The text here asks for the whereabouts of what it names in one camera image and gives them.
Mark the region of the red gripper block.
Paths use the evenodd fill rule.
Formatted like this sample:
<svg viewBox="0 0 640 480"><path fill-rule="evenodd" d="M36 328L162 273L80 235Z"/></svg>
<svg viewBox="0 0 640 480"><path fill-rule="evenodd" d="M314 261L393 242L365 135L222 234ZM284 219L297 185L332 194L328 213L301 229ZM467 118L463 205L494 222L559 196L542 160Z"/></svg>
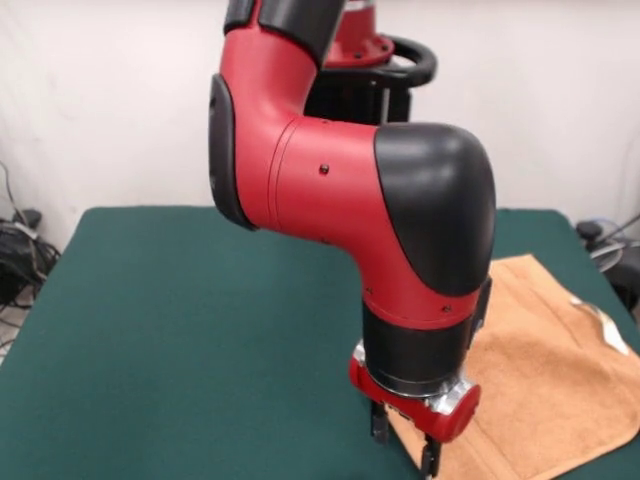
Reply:
<svg viewBox="0 0 640 480"><path fill-rule="evenodd" d="M435 394L426 397L400 395L379 385L369 374L365 360L364 345L357 344L349 362L349 377L370 400L371 437L379 444L388 443L390 425L385 407L389 406L424 433L420 473L438 474L441 443L451 442L467 427L479 404L481 387L460 373Z"/></svg>

